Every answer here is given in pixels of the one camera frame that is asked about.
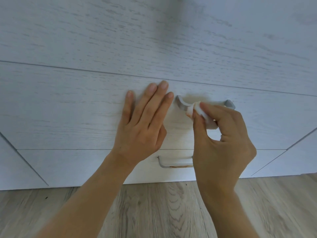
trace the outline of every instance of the fingernail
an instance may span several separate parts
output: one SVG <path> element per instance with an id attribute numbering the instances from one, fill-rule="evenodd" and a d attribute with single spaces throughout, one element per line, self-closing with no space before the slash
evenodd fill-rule
<path id="1" fill-rule="evenodd" d="M 126 96 L 127 96 L 128 98 L 131 98 L 131 97 L 132 97 L 132 91 L 129 90 L 129 91 L 126 93 Z"/>
<path id="2" fill-rule="evenodd" d="M 167 83 L 165 80 L 160 83 L 160 87 L 161 87 L 162 89 L 166 89 L 167 86 L 168 86 L 168 83 Z"/>
<path id="3" fill-rule="evenodd" d="M 172 98 L 173 96 L 174 96 L 173 92 L 169 92 L 169 93 L 167 94 L 167 97 L 168 97 L 168 98 Z"/>
<path id="4" fill-rule="evenodd" d="M 157 87 L 157 86 L 156 86 L 155 83 L 150 84 L 150 86 L 149 86 L 149 92 L 151 92 L 151 93 L 155 92 L 156 87 Z"/>

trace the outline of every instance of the white tissue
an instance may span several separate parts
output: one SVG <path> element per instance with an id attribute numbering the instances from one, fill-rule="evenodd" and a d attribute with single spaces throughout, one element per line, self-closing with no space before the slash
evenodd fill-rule
<path id="1" fill-rule="evenodd" d="M 205 119 L 205 122 L 206 122 L 206 129 L 217 129 L 218 126 L 216 124 L 216 122 L 211 118 L 209 117 L 201 108 L 200 108 L 200 101 L 199 102 L 195 102 L 193 103 L 190 107 L 187 108 L 187 111 L 186 111 L 186 115 L 188 117 L 191 118 L 191 120 L 194 120 L 193 119 L 193 112 L 194 112 L 194 109 L 196 110 L 196 112 L 201 115 L 204 119 Z"/>

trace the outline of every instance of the person's left arm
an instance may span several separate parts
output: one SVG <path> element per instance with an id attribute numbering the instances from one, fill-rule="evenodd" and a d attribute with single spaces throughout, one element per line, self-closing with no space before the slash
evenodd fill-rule
<path id="1" fill-rule="evenodd" d="M 133 108 L 125 97 L 114 146 L 97 171 L 39 231 L 36 238 L 97 237 L 123 182 L 133 168 L 160 149 L 166 136 L 163 120 L 173 101 L 168 83 L 152 83 Z"/>

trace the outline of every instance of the white cabinet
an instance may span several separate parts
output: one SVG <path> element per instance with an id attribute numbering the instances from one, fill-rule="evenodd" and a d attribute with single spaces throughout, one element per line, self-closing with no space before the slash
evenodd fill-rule
<path id="1" fill-rule="evenodd" d="M 0 130 L 17 149 L 111 149 L 126 91 L 161 80 L 0 63 Z M 317 97 L 170 81 L 188 102 L 230 99 L 257 149 L 287 149 L 317 127 Z M 192 121 L 174 103 L 162 149 L 193 149 Z M 219 130 L 208 131 L 214 139 Z"/>
<path id="2" fill-rule="evenodd" d="M 284 152 L 252 177 L 317 173 L 317 131 Z"/>
<path id="3" fill-rule="evenodd" d="M 317 95 L 317 0 L 1 0 L 0 60 Z"/>
<path id="4" fill-rule="evenodd" d="M 45 182 L 0 135 L 0 190 L 46 187 Z"/>
<path id="5" fill-rule="evenodd" d="M 49 187 L 81 186 L 101 165 L 110 150 L 20 150 L 21 155 L 49 184 Z M 258 150 L 242 173 L 251 177 L 284 150 Z M 140 162 L 125 184 L 196 180 L 194 168 L 161 168 L 157 156 L 190 158 L 193 150 L 159 150 Z"/>

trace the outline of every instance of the gray laminate flooring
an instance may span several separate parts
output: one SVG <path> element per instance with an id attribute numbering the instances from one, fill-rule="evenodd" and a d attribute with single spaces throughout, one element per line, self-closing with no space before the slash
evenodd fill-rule
<path id="1" fill-rule="evenodd" d="M 32 237 L 78 188 L 0 191 L 0 238 Z M 261 237 L 317 237 L 317 174 L 240 179 L 236 192 Z M 124 185 L 101 237 L 217 237 L 191 182 Z"/>

